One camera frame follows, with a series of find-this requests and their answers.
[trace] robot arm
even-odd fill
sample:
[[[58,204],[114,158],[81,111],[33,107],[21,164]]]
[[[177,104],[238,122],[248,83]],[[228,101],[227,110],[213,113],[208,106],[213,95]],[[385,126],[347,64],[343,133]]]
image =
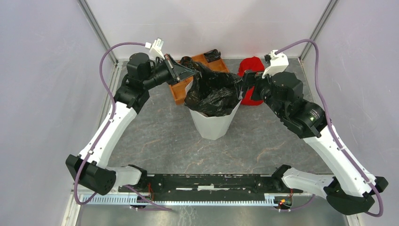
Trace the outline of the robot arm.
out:
[[[157,41],[153,45],[162,45]],[[150,97],[148,90],[167,82],[174,85],[197,73],[178,64],[169,54],[159,58],[158,63],[150,60],[145,53],[136,53],[130,57],[127,64],[128,74],[123,78],[121,87],[115,94],[116,111],[107,130],[101,139],[90,151],[93,142],[103,131],[109,119],[105,119],[88,145],[83,148],[78,156],[69,155],[65,161],[73,178],[83,163],[83,159],[90,156],[83,166],[79,184],[97,192],[107,194],[115,186],[135,185],[140,179],[142,169],[136,166],[107,167],[110,155],[125,131],[126,127],[137,116],[145,102]]]
[[[324,110],[319,105],[304,100],[303,83],[295,74],[284,72],[288,66],[287,56],[274,53],[275,50],[265,56],[271,65],[263,73],[247,71],[244,74],[240,93],[245,95],[248,89],[255,87],[251,99],[263,100],[284,126],[319,154],[334,174],[315,175],[283,166],[277,170],[282,182],[289,188],[301,189],[327,199],[341,213],[368,211],[374,204],[371,197],[374,192],[370,185],[334,141],[327,127]],[[382,192],[388,185],[385,178],[375,177],[358,162],[347,147],[345,150],[363,170],[370,183]]]

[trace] black plastic bag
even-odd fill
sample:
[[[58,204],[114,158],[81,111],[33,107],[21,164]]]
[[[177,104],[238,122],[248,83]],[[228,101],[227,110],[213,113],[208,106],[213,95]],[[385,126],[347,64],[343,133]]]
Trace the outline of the black plastic bag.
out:
[[[214,72],[190,57],[183,57],[180,64],[198,71],[192,87],[187,92],[184,105],[208,117],[231,114],[239,103],[235,85],[241,78],[233,73]]]

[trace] metal corner post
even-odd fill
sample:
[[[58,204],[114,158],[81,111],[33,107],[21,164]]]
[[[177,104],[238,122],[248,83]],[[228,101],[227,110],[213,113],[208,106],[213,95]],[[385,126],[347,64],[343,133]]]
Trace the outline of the metal corner post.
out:
[[[86,15],[90,25],[92,26],[94,32],[96,33],[98,39],[100,40],[101,44],[104,46],[105,50],[108,50],[111,46],[108,43],[107,39],[103,31],[101,30],[100,25],[98,24],[96,18],[94,17],[93,12],[90,9],[90,6],[87,3],[87,0],[78,0],[80,7],[82,8],[84,14]],[[118,63],[118,59],[116,58],[113,51],[108,54],[112,60],[112,62],[116,65]]]
[[[321,29],[323,29],[324,25],[326,24],[328,18],[331,15],[331,12],[336,7],[338,1],[339,0],[330,0],[328,2],[323,14],[321,15],[319,21],[317,22],[316,27],[314,28],[314,30],[310,36],[310,39],[312,39],[312,40],[317,39],[317,37],[320,34]],[[308,55],[310,49],[311,49],[311,44],[307,43],[305,48],[302,50],[302,53],[299,55],[299,59],[304,60],[306,58],[306,56]]]

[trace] orange wooden box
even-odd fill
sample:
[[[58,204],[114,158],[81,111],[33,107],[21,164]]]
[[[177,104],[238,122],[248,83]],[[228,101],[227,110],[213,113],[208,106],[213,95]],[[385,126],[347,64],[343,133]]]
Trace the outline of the orange wooden box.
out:
[[[229,69],[227,69],[226,64],[224,64],[224,61],[222,59],[208,63],[203,54],[193,56],[192,59],[195,62],[203,63],[205,66],[209,67],[212,71],[229,72]],[[179,82],[176,85],[173,86],[169,85],[170,91],[172,92],[172,96],[173,99],[175,99],[176,105],[181,105],[182,103],[184,103],[184,99],[186,98],[186,90],[185,90],[186,86],[192,80],[193,77],[190,77],[182,82]]]

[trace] white wall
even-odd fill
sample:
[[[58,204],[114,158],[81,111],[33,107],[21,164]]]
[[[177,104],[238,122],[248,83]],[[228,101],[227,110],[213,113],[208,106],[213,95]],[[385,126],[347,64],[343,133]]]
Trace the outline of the white wall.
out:
[[[362,164],[390,185],[382,218],[366,225],[397,225],[399,196],[399,76],[397,0],[339,1],[316,42],[319,80],[340,136]],[[314,50],[305,59],[314,83]],[[313,96],[316,96],[311,85]]]
[[[104,49],[75,0],[2,1],[0,21],[0,225],[60,225],[65,159],[94,134],[104,101]]]
[[[309,38],[328,0],[88,0],[111,45],[165,40],[174,58],[217,48],[224,58],[263,56]],[[303,47],[286,51],[299,56]],[[138,47],[116,49],[129,58]]]

